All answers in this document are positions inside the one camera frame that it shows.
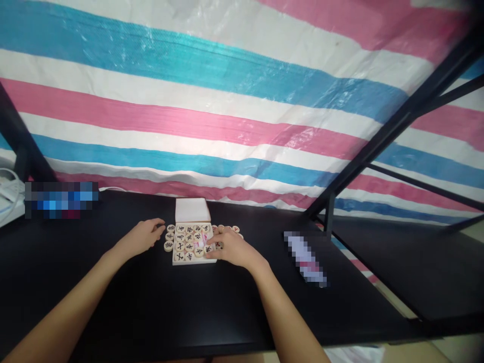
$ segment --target white stripe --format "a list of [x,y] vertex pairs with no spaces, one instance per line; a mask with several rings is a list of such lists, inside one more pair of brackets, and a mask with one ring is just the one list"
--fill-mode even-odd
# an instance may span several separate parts
[[[420,180],[424,183],[434,185],[436,187],[448,190],[448,191],[453,192],[455,194],[460,194],[462,196],[465,196],[465,197],[468,197],[468,198],[471,198],[471,199],[474,199],[474,200],[478,200],[480,202],[484,202],[484,189],[469,187],[467,185],[457,184],[457,183],[453,183],[451,181],[435,179],[435,178],[432,178],[430,176],[417,173],[415,171],[400,169],[400,168],[397,168],[395,166],[390,166],[390,165],[383,164],[383,163],[376,162],[376,161],[374,161],[373,164],[378,165],[378,166],[383,167],[383,168],[386,168],[388,170],[397,172],[399,174],[403,174],[403,175],[408,176],[410,178]],[[379,178],[382,178],[382,179],[385,179],[385,180],[390,180],[390,181],[393,181],[393,182],[397,181],[397,179],[392,178],[391,176],[386,176],[382,173],[379,173],[377,171],[373,171],[371,169],[366,169],[363,173],[374,175],[374,176],[377,176]]]
[[340,250],[341,252],[343,252],[343,254],[349,259],[349,260],[357,260],[356,256],[354,254],[352,254],[349,250],[347,249],[343,249],[343,250]]
[[192,139],[141,131],[120,131],[98,126],[61,121],[20,113],[32,134],[81,144],[103,145],[122,149],[165,151],[183,155],[207,155],[228,160],[256,158],[320,171],[339,172],[348,160],[312,154],[282,146],[246,146],[227,141]]
[[317,197],[324,188],[299,187],[279,181],[256,179],[252,176],[232,175],[217,177],[199,174],[194,171],[163,171],[151,168],[132,168],[128,166],[114,166],[101,163],[85,163],[77,161],[62,161],[46,158],[52,169],[67,174],[94,174],[107,177],[125,177],[130,179],[149,180],[155,183],[181,182],[199,187],[236,188],[246,190],[264,190],[277,194],[301,193],[310,197]]
[[448,10],[469,11],[469,2],[463,0],[411,0],[414,8],[437,8]]
[[413,219],[413,218],[400,218],[400,217],[393,217],[387,216],[384,214],[374,213],[374,212],[362,212],[362,211],[351,211],[347,212],[342,209],[334,209],[335,215],[340,215],[343,217],[358,217],[358,218],[371,218],[371,219],[384,219],[384,220],[392,220],[397,222],[414,222],[414,223],[422,223],[422,224],[434,224],[434,225],[441,225],[445,226],[448,224],[434,222],[434,221],[425,221],[420,219]]
[[366,140],[382,126],[369,117],[340,110],[294,106],[3,49],[0,59],[6,60],[0,67],[1,77],[123,102],[185,108],[270,124],[311,126]]
[[351,38],[256,1],[49,0],[91,14],[188,34],[336,77],[366,78],[412,92],[434,66],[415,56],[368,51]]
[[[455,81],[452,84],[452,86],[450,86],[445,91],[445,93],[452,91],[453,89],[456,89],[459,86],[462,86],[463,84],[467,83],[468,81],[469,80],[467,80],[467,79],[459,78],[457,81]],[[460,98],[456,99],[455,101],[450,102],[449,105],[484,112],[484,102],[482,100],[484,100],[484,88],[479,88],[478,90],[475,90],[474,92],[466,94],[465,96],[460,97]]]
[[370,193],[359,189],[346,188],[338,195],[338,198],[353,199],[358,202],[383,203],[391,207],[406,209],[408,211],[416,211],[421,213],[449,216],[449,217],[473,218],[478,215],[481,215],[480,212],[469,212],[469,211],[460,211],[455,209],[441,208],[441,207],[436,207],[429,204],[408,201],[388,194]]
[[474,168],[484,169],[484,153],[474,149],[465,141],[407,128],[395,142],[401,146],[442,156]]

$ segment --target blue stripe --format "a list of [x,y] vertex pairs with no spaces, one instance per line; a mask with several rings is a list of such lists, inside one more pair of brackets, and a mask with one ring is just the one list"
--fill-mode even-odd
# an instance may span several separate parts
[[234,161],[206,155],[121,149],[103,145],[74,143],[41,135],[32,136],[44,156],[63,161],[95,162],[165,171],[189,170],[218,177],[247,175],[257,179],[276,180],[306,187],[326,187],[336,176],[336,174],[326,171],[303,169],[255,158]]
[[397,143],[392,143],[376,161],[435,179],[484,189],[484,170]]
[[460,78],[471,80],[479,77],[481,74],[484,74],[484,56],[465,71]]
[[334,208],[342,209],[346,212],[360,211],[360,212],[373,212],[381,215],[399,217],[399,218],[412,218],[424,221],[440,222],[445,224],[454,224],[467,220],[465,217],[449,217],[436,214],[428,214],[422,212],[411,211],[402,208],[392,207],[384,203],[374,202],[359,202],[354,199],[336,198]]
[[356,113],[384,123],[407,99],[239,48],[41,2],[3,0],[0,47],[110,71]]

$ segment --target metal bar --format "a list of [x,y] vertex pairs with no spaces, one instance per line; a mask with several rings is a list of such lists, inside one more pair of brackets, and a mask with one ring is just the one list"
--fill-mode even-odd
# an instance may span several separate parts
[[29,178],[30,162],[27,150],[23,146],[17,149],[17,158],[15,159],[14,171],[19,176],[19,179],[24,183]]
[[391,176],[391,177],[394,177],[396,179],[402,180],[402,181],[404,181],[406,183],[412,184],[412,185],[414,185],[416,187],[419,187],[419,188],[428,190],[429,192],[432,192],[432,193],[441,195],[442,197],[449,198],[449,199],[451,199],[451,200],[453,200],[455,202],[464,204],[466,206],[469,206],[469,207],[478,209],[481,212],[484,212],[484,203],[475,201],[475,200],[473,200],[471,198],[467,198],[467,197],[464,197],[464,196],[459,195],[459,194],[455,194],[453,192],[449,192],[449,191],[447,191],[445,189],[441,189],[439,187],[435,187],[433,185],[430,185],[430,184],[421,182],[419,180],[416,180],[416,179],[410,178],[408,176],[405,176],[405,175],[396,173],[394,171],[391,171],[391,170],[382,168],[380,166],[373,165],[371,163],[365,163],[365,166],[367,168],[369,168],[369,169],[376,170],[376,171],[378,171],[380,173],[386,174],[388,176]]
[[45,160],[22,121],[5,88],[0,83],[0,133],[15,153],[23,147],[30,161],[30,175],[37,181],[56,182],[54,171]]
[[460,230],[469,228],[469,227],[471,227],[471,226],[475,225],[476,223],[479,223],[483,220],[484,220],[484,214],[481,214],[480,216],[470,218],[470,219],[467,219],[467,220],[459,222],[459,223],[451,224],[447,228],[455,230],[455,231],[460,231]]
[[334,200],[336,195],[333,193],[329,196],[328,203],[326,204],[326,213],[324,215],[323,231],[327,236],[331,238],[333,231],[333,212],[334,212]]
[[316,198],[305,214],[311,219],[321,212],[329,196],[341,193],[415,120],[413,112],[422,109],[441,95],[459,76],[484,54],[484,23],[479,22],[469,34],[450,52],[429,78],[411,95],[397,112],[380,128],[356,157]]
[[466,82],[462,86],[459,86],[453,89],[452,91],[444,93],[442,96],[437,97],[436,99],[428,103],[426,106],[424,106],[422,109],[419,109],[416,112],[414,112],[413,115],[415,118],[419,118],[420,116],[423,116],[426,113],[432,112],[433,110],[439,107],[442,107],[449,102],[455,101],[456,99],[459,99],[462,96],[465,96],[466,94],[474,92],[475,90],[478,90],[481,87],[484,87],[484,74],[480,75],[477,78],[474,78],[473,80]]

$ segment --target black metal frame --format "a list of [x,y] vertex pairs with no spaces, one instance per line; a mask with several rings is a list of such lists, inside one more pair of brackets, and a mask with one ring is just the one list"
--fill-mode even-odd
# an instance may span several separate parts
[[[484,203],[372,164],[418,117],[484,86],[484,75],[482,75],[442,95],[462,73],[484,54],[484,37],[482,34],[484,34],[484,22],[479,22],[311,204],[305,211],[309,218],[320,220],[318,214],[325,209],[326,214],[329,212],[329,216],[325,217],[329,226],[327,231],[331,233],[332,223],[328,219],[333,214],[331,211],[331,198],[338,196],[365,168],[371,168],[456,202],[484,211]],[[480,217],[473,218],[472,222],[476,223],[480,220]],[[471,222],[462,225],[456,224],[452,228],[457,229],[462,226],[469,226],[469,223]]]
[[[431,191],[456,202],[484,211],[484,203],[446,191],[427,183],[409,178],[394,171],[373,165],[380,155],[411,123],[418,117],[435,110],[455,99],[458,99],[484,86],[484,75],[443,94],[474,62],[484,54],[484,23],[480,22],[451,51],[446,59],[435,69],[430,77],[411,95],[397,112],[380,128],[375,136],[350,161],[346,168],[330,183],[321,195],[311,204],[304,214],[320,221],[324,226],[325,236],[331,238],[335,198],[365,169],[371,168],[396,179],[410,183],[419,188]],[[20,115],[0,83],[0,133],[5,137],[17,155],[15,170],[21,180],[29,176],[39,181],[56,181],[55,174],[43,157],[32,135],[27,130]],[[319,217],[325,209],[324,220]],[[449,226],[459,231],[474,223],[484,220],[484,214],[476,218]],[[442,331],[445,334],[469,333],[469,329],[459,327],[475,317],[449,318],[447,320],[423,322],[429,331]]]

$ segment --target box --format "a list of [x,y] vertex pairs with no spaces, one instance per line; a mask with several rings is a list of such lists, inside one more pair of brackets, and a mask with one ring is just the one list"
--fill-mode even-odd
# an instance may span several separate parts
[[[183,232],[178,232],[178,227],[183,226],[185,230]],[[193,231],[188,232],[187,227],[200,228],[208,226],[208,230]],[[175,207],[175,245],[176,236],[178,234],[183,234],[185,237],[191,234],[193,237],[197,233],[201,234],[201,240],[192,240],[188,243],[193,243],[196,247],[203,247],[206,242],[213,237],[212,223],[210,212],[208,210],[207,201],[205,198],[177,198]],[[175,265],[197,265],[206,263],[215,263],[217,260],[207,259],[205,255],[202,257],[194,257],[192,261],[175,261],[175,255],[181,253],[173,248],[173,254],[171,257],[171,263]]]

